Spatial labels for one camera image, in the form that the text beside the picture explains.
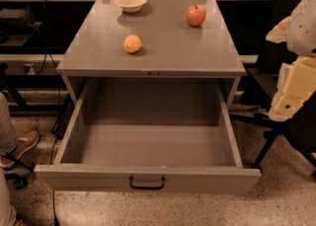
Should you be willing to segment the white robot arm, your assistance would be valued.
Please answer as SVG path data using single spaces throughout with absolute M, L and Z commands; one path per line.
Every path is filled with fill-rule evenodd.
M 297 54 L 291 64 L 281 65 L 269 110 L 270 119 L 286 121 L 316 92 L 316 0 L 301 0 L 268 32 L 266 40 L 285 42 L 287 49 Z

